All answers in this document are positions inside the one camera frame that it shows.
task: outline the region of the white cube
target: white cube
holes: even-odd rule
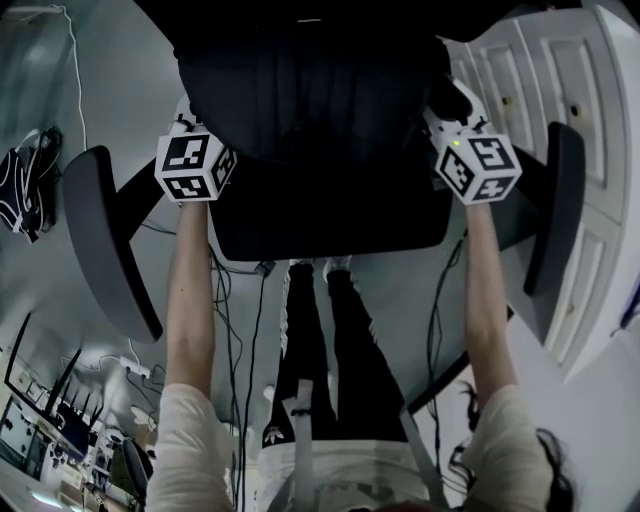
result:
[[[501,201],[522,174],[506,135],[445,135],[440,138],[436,172],[464,204]]]
[[[177,203],[218,199],[238,156],[206,131],[160,137],[155,177]]]

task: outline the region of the cabinet drawer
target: cabinet drawer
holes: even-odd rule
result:
[[[485,97],[478,70],[473,62],[471,51],[465,43],[456,41],[445,41],[447,52],[449,52],[449,60],[451,61],[451,74],[460,80],[464,85],[471,89],[485,105],[487,98]]]
[[[520,28],[501,21],[469,43],[491,121],[511,142],[546,162],[546,121]]]
[[[601,309],[613,270],[618,225],[585,205],[576,241],[558,297],[556,313],[545,341],[566,372],[587,343]]]
[[[584,138],[585,201],[620,222],[626,165],[622,101],[595,15],[569,9],[523,16],[518,23],[547,122],[568,124]]]

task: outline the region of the white t-shirt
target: white t-shirt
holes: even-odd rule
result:
[[[190,386],[167,386],[160,404],[157,463],[147,489],[146,509],[231,511],[223,462],[228,449],[224,427],[211,402]],[[261,452],[260,512],[268,508],[293,471],[294,450],[291,443]],[[313,453],[319,512],[375,510],[392,503],[428,500],[407,443],[314,441]],[[552,471],[517,386],[507,386],[491,397],[463,460],[477,476],[465,510],[546,509]]]

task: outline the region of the black pants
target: black pants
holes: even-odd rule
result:
[[[311,425],[314,440],[373,439],[403,441],[400,424],[402,393],[371,333],[371,318],[345,270],[328,275],[335,351],[338,360],[338,418],[329,400],[327,353],[316,309],[313,267],[289,269],[283,317],[286,343],[280,353],[280,370],[271,421],[263,434],[263,447],[295,441],[282,401],[295,397],[298,381],[313,381]]]

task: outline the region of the shirt sleeve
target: shirt sleeve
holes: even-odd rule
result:
[[[147,510],[232,512],[217,442],[221,434],[213,405],[200,391],[184,384],[165,387]]]
[[[477,477],[466,510],[546,510],[553,471],[518,386],[489,399],[462,462]]]

